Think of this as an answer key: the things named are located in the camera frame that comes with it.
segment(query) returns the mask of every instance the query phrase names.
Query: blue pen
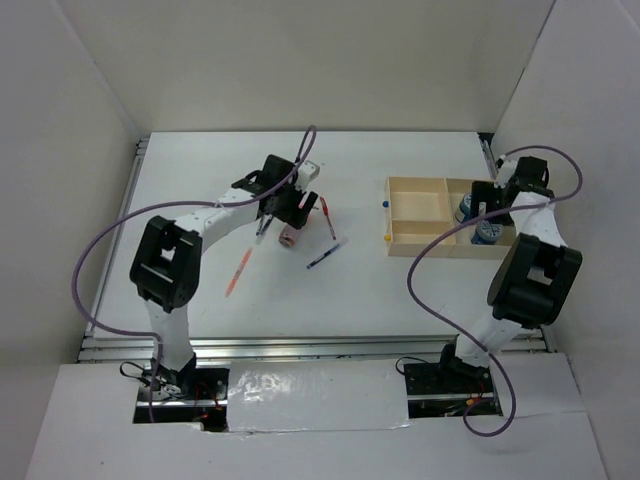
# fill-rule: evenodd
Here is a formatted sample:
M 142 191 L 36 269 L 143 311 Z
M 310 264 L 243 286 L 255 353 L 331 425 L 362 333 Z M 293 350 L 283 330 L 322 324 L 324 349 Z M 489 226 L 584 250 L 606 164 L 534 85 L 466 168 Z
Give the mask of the blue pen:
M 327 258 L 329 255 L 331 255 L 333 252 L 338 250 L 340 247 L 342 247 L 346 243 L 347 243 L 347 239 L 346 238 L 340 239 L 340 241 L 338 243 L 336 243 L 333 247 L 331 247 L 329 250 L 324 252 L 322 255 L 320 255 L 318 258 L 316 258 L 313 262 L 311 262 L 309 265 L 307 265 L 307 270 L 310 270 L 311 267 L 314 267 L 317 264 L 319 264 L 322 260 Z

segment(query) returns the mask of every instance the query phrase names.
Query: red marker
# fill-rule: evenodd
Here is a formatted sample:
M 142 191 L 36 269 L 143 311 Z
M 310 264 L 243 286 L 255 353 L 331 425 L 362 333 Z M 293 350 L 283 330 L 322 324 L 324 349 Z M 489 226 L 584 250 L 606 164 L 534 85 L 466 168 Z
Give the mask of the red marker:
M 333 225 L 331 225 L 331 219 L 329 218 L 329 207 L 327 207 L 327 202 L 325 202 L 324 197 L 320 197 L 320 203 L 322 204 L 322 211 L 324 212 L 324 216 L 327 217 L 327 223 L 329 224 L 329 230 L 331 230 L 331 236 L 334 240 L 336 240 L 336 232 L 333 229 Z

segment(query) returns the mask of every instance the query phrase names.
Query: wooden tray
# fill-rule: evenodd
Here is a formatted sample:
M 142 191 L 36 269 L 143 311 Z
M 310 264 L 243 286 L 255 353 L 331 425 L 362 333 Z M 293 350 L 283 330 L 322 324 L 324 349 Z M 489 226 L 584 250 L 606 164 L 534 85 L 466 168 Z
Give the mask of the wooden tray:
M 438 236 L 457 224 L 454 212 L 474 180 L 458 178 L 389 177 L 385 198 L 387 211 L 387 254 L 415 257 Z M 427 256 L 501 260 L 515 239 L 515 229 L 505 227 L 495 245 L 473 245 L 475 227 L 468 227 L 445 239 Z

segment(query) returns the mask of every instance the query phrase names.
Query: orange marker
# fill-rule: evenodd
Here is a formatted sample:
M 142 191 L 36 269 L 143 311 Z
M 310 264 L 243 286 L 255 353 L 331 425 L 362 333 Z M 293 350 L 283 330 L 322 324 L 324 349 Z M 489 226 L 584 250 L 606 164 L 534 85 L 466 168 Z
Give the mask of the orange marker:
M 238 283 L 238 278 L 240 278 L 240 274 L 242 273 L 242 270 L 244 270 L 244 267 L 247 265 L 247 262 L 249 261 L 251 252 L 253 252 L 253 247 L 249 247 L 249 250 L 247 250 L 246 253 L 244 254 L 244 257 L 242 257 L 242 261 L 240 262 L 240 265 L 238 265 L 238 269 L 236 270 L 236 273 L 233 275 L 231 282 L 229 282 L 227 291 L 224 294 L 225 297 L 228 297 L 229 295 L 231 295 L 231 292 L 233 292 L 233 289 L 235 288 L 236 283 Z

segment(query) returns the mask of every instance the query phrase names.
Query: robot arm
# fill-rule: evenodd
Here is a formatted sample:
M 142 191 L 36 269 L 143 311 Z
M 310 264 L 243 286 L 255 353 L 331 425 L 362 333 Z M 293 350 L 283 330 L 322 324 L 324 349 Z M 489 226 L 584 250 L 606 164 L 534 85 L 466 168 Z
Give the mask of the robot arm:
M 553 192 L 547 189 L 546 163 L 534 157 L 520 158 L 504 163 L 493 184 L 474 182 L 472 215 L 478 214 L 480 204 L 491 212 L 548 202 Z M 560 236 L 554 208 L 548 204 L 492 220 L 513 224 L 517 237 L 489 287 L 487 304 L 491 308 L 469 330 L 488 351 L 458 336 L 442 352 L 443 368 L 478 377 L 489 365 L 488 353 L 498 352 L 522 328 L 534 329 L 556 320 L 582 264 L 582 254 Z
M 218 203 L 250 201 L 268 191 L 291 171 L 294 164 L 269 155 L 262 170 L 235 182 Z M 259 202 L 235 208 L 202 208 L 174 220 L 156 216 L 149 220 L 136 252 L 130 278 L 149 312 L 152 330 L 163 339 L 159 373 L 183 391 L 189 390 L 196 356 L 189 341 L 187 305 L 195 295 L 202 255 L 235 229 L 265 215 L 302 228 L 318 197 L 306 190 L 320 167 L 306 162 L 293 182 Z

